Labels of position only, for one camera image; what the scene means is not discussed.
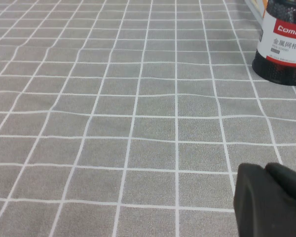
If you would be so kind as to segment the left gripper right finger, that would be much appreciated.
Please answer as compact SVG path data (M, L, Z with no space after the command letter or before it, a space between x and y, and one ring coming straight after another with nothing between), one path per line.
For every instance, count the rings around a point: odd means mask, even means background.
M282 164L270 162L265 170L296 201L296 172Z

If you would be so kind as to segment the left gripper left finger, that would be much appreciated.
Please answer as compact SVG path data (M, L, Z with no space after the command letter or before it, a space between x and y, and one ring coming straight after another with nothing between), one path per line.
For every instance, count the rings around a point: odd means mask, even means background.
M234 212L241 237L296 237L296 201L265 167L238 167Z

